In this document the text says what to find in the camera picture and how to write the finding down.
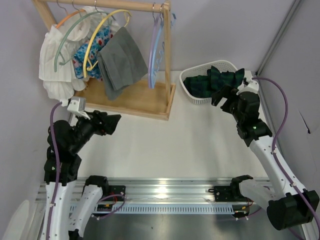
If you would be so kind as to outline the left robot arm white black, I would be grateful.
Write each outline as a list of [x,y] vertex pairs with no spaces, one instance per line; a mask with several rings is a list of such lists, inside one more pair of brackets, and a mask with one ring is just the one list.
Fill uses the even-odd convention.
[[46,209],[42,240],[80,240],[98,201],[110,192],[105,176],[91,175],[85,181],[76,209],[71,212],[71,198],[82,159],[78,155],[93,135],[112,135],[120,114],[109,115],[95,110],[88,117],[79,116],[71,126],[66,120],[51,123],[48,129],[44,164]]

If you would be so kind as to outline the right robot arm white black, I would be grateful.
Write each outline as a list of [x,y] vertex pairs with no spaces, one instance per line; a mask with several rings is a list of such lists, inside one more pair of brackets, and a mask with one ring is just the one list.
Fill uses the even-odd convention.
[[273,189],[260,185],[252,176],[242,175],[231,180],[235,198],[248,198],[264,209],[276,230],[284,230],[317,220],[316,210],[320,197],[298,180],[277,151],[268,125],[260,119],[260,97],[252,91],[239,91],[229,85],[213,93],[211,104],[231,114],[236,121],[239,137],[263,166]]

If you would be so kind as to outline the purple hanger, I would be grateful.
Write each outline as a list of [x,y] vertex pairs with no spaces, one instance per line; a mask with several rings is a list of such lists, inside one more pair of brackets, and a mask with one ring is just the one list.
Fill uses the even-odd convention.
[[147,73],[147,79],[148,79],[148,87],[152,89],[152,58],[153,58],[153,50],[155,47],[156,42],[156,31],[159,24],[160,15],[158,14],[157,17],[154,16],[154,11],[152,12],[153,16],[153,30],[152,30],[152,36],[151,36],[151,43],[150,43],[150,49],[149,49],[149,58],[148,58],[148,73]]

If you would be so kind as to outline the dark green plaid garment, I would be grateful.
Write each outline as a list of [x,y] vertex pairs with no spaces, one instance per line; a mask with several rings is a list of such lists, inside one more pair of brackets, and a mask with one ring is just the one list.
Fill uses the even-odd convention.
[[218,92],[225,85],[238,88],[244,78],[244,68],[236,72],[220,72],[216,67],[211,66],[211,68],[206,71],[206,75],[187,77],[183,83],[194,97],[210,98],[213,93]]

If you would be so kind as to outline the grey pleated skirt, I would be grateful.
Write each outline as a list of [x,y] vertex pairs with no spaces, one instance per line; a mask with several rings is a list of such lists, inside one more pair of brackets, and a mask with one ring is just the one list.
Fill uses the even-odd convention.
[[105,95],[110,101],[148,73],[141,51],[125,27],[121,27],[98,52],[97,63]]

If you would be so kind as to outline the yellow hanger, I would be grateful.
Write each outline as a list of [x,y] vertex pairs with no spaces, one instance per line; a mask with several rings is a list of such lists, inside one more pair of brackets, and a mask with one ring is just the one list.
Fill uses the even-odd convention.
[[117,13],[123,13],[124,14],[124,18],[125,18],[125,25],[124,27],[126,27],[129,22],[130,22],[130,19],[132,17],[132,14],[129,10],[126,10],[126,9],[117,9],[117,10],[114,10],[112,11],[111,13],[108,13],[105,17],[102,18],[102,20],[100,21],[100,23],[97,25],[96,29],[94,30],[90,40],[89,40],[89,43],[88,43],[88,46],[87,46],[87,49],[86,49],[86,52],[85,52],[85,55],[84,55],[84,59],[83,59],[83,65],[82,65],[82,71],[83,71],[83,76],[86,78],[88,76],[87,72],[88,71],[91,71],[96,65],[97,63],[95,62],[94,64],[92,64],[90,61],[89,61],[89,53],[90,53],[90,50],[91,50],[91,47],[92,47],[92,44],[93,44],[93,41],[95,40],[95,37],[97,35],[97,33],[99,32],[100,28],[103,26],[103,24],[111,17],[113,17],[115,14]]

